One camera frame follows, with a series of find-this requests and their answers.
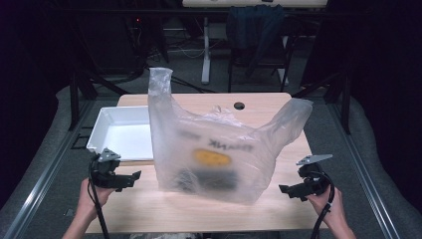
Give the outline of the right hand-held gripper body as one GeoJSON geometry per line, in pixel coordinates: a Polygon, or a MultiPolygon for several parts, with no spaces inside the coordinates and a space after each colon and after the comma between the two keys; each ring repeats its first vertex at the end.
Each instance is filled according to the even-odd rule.
{"type": "Polygon", "coordinates": [[[323,171],[319,163],[332,158],[331,154],[308,155],[297,162],[300,166],[298,174],[304,180],[307,191],[314,195],[321,195],[331,186],[329,176],[323,171]]]}

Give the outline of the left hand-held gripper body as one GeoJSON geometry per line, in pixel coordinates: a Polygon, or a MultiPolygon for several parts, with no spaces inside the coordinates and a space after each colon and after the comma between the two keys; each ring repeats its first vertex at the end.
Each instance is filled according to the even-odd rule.
{"type": "Polygon", "coordinates": [[[115,169],[119,167],[120,155],[107,147],[96,154],[89,165],[90,180],[100,188],[118,188],[115,169]]]}

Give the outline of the white plastic tray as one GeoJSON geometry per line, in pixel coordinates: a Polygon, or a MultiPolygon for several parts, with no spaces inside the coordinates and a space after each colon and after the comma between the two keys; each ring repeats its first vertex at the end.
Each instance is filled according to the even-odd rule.
{"type": "Polygon", "coordinates": [[[148,106],[101,108],[87,149],[105,148],[122,161],[153,160],[148,106]]]}

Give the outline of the translucent plastic bag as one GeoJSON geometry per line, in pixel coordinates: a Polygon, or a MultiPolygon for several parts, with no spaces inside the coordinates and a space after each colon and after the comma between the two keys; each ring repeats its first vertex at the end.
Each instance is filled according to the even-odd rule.
{"type": "Polygon", "coordinates": [[[148,113],[159,187],[191,193],[176,185],[181,170],[231,170],[237,173],[235,190],[191,194],[226,202],[257,201],[270,184],[282,149],[301,134],[313,103],[292,99],[269,122],[254,128],[218,106],[205,115],[185,110],[171,94],[171,76],[172,71],[167,68],[149,70],[148,113]],[[226,154],[231,157],[231,163],[201,164],[193,156],[196,149],[226,154]]]}

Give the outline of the person's left hand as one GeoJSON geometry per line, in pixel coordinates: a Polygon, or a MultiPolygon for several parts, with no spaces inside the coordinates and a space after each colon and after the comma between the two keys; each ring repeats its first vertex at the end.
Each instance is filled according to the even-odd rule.
{"type": "MultiPolygon", "coordinates": [[[[100,206],[104,206],[108,200],[108,197],[113,193],[112,188],[101,188],[95,187],[97,197],[100,206]]],[[[78,202],[78,208],[76,216],[89,221],[94,220],[97,217],[97,210],[93,200],[93,190],[91,188],[89,180],[86,178],[81,183],[80,198],[78,202]]]]}

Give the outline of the person's right hand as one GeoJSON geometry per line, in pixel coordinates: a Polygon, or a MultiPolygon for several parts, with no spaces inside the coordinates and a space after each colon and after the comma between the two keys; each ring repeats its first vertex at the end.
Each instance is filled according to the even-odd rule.
{"type": "Polygon", "coordinates": [[[321,195],[309,195],[307,200],[311,203],[317,214],[329,205],[329,212],[325,215],[323,222],[329,227],[337,229],[346,225],[346,218],[342,203],[342,193],[337,188],[334,189],[334,198],[332,202],[328,201],[330,190],[328,189],[321,195]]]}

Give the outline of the black item in bag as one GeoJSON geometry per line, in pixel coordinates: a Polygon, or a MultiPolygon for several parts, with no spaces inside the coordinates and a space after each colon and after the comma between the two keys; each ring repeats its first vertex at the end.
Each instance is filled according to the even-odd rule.
{"type": "Polygon", "coordinates": [[[237,173],[231,170],[181,170],[175,179],[183,191],[231,191],[237,188],[237,173]]]}

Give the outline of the black metal stand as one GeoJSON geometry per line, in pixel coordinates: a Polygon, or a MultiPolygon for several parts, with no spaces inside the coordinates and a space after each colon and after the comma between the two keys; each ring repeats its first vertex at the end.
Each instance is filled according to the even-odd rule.
{"type": "Polygon", "coordinates": [[[70,77],[69,84],[71,97],[71,123],[69,130],[73,130],[80,120],[79,93],[82,93],[89,101],[93,101],[98,97],[94,84],[100,84],[120,96],[128,94],[128,91],[121,89],[93,71],[76,68],[70,77]]]}
{"type": "Polygon", "coordinates": [[[333,73],[330,76],[316,83],[310,84],[303,90],[300,90],[299,92],[293,94],[293,98],[304,98],[305,96],[316,91],[317,89],[323,86],[328,86],[328,90],[326,91],[323,98],[328,104],[335,104],[338,98],[341,98],[340,125],[342,126],[346,134],[350,134],[349,110],[351,98],[351,72],[351,68],[344,67],[338,72],[333,73]]]}

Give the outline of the yellow item in bag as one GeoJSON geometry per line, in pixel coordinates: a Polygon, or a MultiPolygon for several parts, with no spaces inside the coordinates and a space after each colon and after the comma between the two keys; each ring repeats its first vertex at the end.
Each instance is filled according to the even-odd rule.
{"type": "Polygon", "coordinates": [[[196,149],[193,156],[198,162],[207,166],[224,166],[231,163],[230,156],[207,149],[196,149]]]}

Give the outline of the black chair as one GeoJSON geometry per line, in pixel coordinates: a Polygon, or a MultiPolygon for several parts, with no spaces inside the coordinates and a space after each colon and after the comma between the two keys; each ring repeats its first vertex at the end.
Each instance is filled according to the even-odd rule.
{"type": "Polygon", "coordinates": [[[228,92],[232,91],[234,68],[245,68],[246,79],[251,78],[256,69],[271,69],[271,75],[278,74],[282,92],[288,82],[288,72],[298,37],[296,33],[277,37],[262,56],[258,55],[257,47],[232,49],[228,66],[228,92]]]}

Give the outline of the white desk leg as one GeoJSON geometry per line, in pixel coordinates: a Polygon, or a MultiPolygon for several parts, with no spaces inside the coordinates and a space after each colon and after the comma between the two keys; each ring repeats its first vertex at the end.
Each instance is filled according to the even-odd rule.
{"type": "Polygon", "coordinates": [[[210,83],[210,45],[209,45],[209,23],[208,18],[204,18],[203,23],[203,40],[204,40],[204,58],[203,58],[203,67],[202,67],[202,77],[201,83],[203,85],[208,85],[210,83]]]}

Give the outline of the dark blue cloth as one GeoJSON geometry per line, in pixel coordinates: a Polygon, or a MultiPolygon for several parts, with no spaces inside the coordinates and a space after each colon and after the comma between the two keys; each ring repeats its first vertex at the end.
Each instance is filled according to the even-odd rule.
{"type": "Polygon", "coordinates": [[[229,45],[237,50],[252,50],[247,60],[246,77],[251,77],[259,61],[279,36],[285,19],[281,5],[231,7],[226,22],[229,45]]]}

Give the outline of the aluminium floor rail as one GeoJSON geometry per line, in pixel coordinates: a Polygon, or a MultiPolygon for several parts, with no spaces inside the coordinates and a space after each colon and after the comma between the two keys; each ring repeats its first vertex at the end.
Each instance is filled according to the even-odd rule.
{"type": "Polygon", "coordinates": [[[327,105],[328,111],[334,121],[334,124],[345,142],[346,147],[351,155],[351,164],[362,187],[365,197],[370,205],[371,211],[374,214],[377,223],[384,235],[385,239],[401,239],[389,212],[380,197],[378,190],[370,176],[364,161],[358,151],[358,148],[353,140],[351,134],[348,134],[343,128],[340,120],[340,110],[333,104],[327,105]]]}
{"type": "Polygon", "coordinates": [[[102,106],[87,101],[68,129],[69,105],[61,102],[52,127],[24,177],[0,210],[0,239],[61,239],[74,218],[81,181],[92,154],[86,149],[102,106]]]}

